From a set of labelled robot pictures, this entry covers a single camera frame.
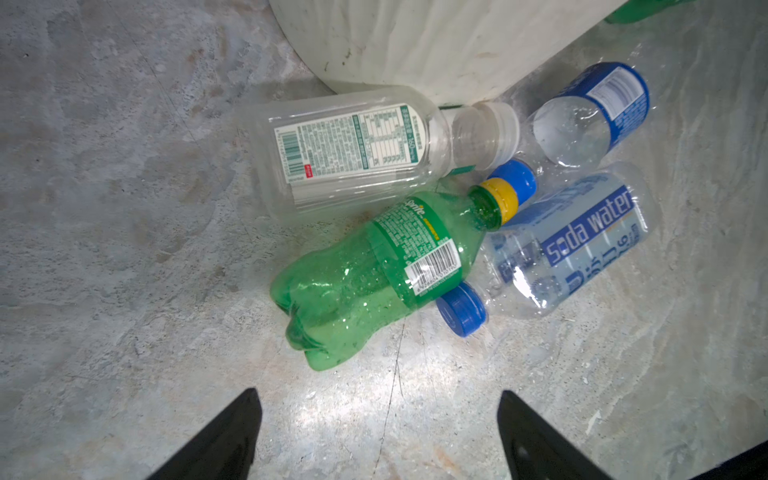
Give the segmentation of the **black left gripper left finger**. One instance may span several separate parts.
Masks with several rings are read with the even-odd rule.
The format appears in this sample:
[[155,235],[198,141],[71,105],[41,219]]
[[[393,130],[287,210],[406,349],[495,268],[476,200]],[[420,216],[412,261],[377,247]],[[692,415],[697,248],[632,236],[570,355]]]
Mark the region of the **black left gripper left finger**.
[[257,390],[245,389],[149,479],[247,479],[262,415]]

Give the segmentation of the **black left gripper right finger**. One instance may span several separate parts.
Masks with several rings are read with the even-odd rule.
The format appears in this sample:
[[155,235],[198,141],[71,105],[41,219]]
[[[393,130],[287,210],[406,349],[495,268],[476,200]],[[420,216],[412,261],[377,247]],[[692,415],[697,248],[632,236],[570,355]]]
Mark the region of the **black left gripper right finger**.
[[610,479],[510,390],[501,395],[497,423],[513,479]]

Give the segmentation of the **green bottle yellow cap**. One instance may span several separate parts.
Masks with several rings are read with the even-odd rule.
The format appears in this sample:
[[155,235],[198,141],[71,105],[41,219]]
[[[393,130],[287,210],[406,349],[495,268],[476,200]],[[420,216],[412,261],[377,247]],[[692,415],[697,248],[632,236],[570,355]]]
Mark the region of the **green bottle yellow cap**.
[[492,178],[464,194],[419,191],[273,280],[285,336],[315,371],[356,355],[383,327],[457,287],[489,232],[517,213],[520,188]]

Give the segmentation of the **soda water blue bottle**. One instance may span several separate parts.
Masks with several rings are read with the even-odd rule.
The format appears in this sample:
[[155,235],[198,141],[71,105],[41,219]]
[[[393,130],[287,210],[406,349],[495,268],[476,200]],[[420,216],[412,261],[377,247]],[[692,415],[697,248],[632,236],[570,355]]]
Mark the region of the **soda water blue bottle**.
[[487,234],[469,276],[437,299],[437,309],[460,337],[491,318],[546,316],[643,242],[660,219],[640,169],[615,162]]

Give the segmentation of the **clear square bottle green label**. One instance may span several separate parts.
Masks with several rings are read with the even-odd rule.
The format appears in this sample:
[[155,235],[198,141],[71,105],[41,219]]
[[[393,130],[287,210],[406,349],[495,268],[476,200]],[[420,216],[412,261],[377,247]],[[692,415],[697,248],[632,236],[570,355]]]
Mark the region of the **clear square bottle green label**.
[[388,205],[441,178],[511,159],[521,121],[505,102],[441,109],[405,86],[238,109],[259,190],[285,223]]

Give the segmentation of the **clear bottle blue label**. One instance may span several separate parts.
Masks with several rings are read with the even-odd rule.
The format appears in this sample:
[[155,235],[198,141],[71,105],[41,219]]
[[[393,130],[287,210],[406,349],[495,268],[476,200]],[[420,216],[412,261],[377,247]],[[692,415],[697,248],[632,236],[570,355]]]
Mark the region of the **clear bottle blue label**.
[[649,87],[637,70],[594,64],[523,121],[518,150],[488,177],[506,180],[524,207],[595,171],[650,109]]

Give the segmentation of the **white ribbed waste bin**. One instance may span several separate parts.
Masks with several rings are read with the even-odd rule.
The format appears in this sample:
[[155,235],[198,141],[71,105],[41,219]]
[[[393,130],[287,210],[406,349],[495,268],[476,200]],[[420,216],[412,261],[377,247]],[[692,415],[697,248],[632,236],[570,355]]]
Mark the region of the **white ribbed waste bin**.
[[616,0],[273,1],[290,45],[336,93],[409,86],[435,104],[500,96]]

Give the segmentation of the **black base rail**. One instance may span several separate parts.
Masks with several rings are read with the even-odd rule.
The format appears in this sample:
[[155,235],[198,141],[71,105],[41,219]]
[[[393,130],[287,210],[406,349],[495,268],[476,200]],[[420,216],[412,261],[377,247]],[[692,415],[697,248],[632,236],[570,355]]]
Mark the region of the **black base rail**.
[[693,480],[767,480],[768,479],[768,442],[723,462],[704,472]]

